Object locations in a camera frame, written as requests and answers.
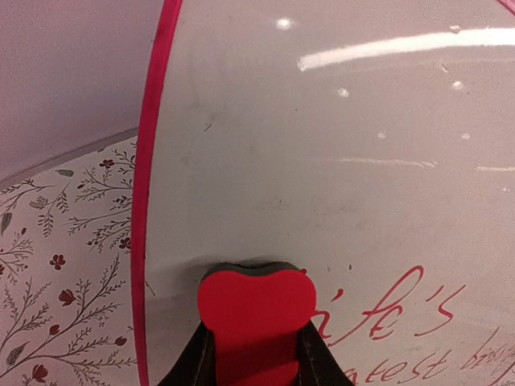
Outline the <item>red whiteboard eraser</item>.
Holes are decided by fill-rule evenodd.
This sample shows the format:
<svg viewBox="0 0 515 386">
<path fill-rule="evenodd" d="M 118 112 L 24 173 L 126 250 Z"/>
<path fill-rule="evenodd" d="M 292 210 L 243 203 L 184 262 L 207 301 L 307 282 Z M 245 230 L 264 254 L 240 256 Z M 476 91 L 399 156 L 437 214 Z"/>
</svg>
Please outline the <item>red whiteboard eraser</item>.
<svg viewBox="0 0 515 386">
<path fill-rule="evenodd" d="M 197 297 L 212 333 L 219 385 L 292 385 L 297 338 L 315 313 L 316 289 L 285 262 L 222 263 L 206 272 Z"/>
</svg>

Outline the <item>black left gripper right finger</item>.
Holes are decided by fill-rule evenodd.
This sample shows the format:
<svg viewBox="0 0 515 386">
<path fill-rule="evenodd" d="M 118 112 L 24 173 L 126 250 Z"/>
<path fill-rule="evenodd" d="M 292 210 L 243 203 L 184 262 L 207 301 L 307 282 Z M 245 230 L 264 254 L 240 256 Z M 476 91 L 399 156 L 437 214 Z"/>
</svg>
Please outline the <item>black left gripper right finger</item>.
<svg viewBox="0 0 515 386">
<path fill-rule="evenodd" d="M 297 336 L 298 386 L 353 386 L 312 322 Z"/>
</svg>

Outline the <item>pink framed whiteboard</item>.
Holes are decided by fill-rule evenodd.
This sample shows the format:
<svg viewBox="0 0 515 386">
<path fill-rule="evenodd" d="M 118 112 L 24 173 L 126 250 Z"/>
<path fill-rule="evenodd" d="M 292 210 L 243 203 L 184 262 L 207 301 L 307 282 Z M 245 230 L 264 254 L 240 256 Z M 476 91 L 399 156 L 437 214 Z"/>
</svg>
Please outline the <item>pink framed whiteboard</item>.
<svg viewBox="0 0 515 386">
<path fill-rule="evenodd" d="M 274 260 L 355 384 L 513 384 L 513 2 L 166 1 L 136 175 L 143 384 Z"/>
</svg>

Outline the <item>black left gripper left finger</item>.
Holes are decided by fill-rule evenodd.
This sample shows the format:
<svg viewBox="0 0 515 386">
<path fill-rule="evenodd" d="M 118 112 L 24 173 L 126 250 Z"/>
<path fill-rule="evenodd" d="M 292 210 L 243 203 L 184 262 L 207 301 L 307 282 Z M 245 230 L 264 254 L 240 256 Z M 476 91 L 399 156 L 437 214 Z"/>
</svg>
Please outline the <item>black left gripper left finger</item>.
<svg viewBox="0 0 515 386">
<path fill-rule="evenodd" d="M 215 343 L 213 334 L 201 322 L 158 386 L 215 386 Z"/>
</svg>

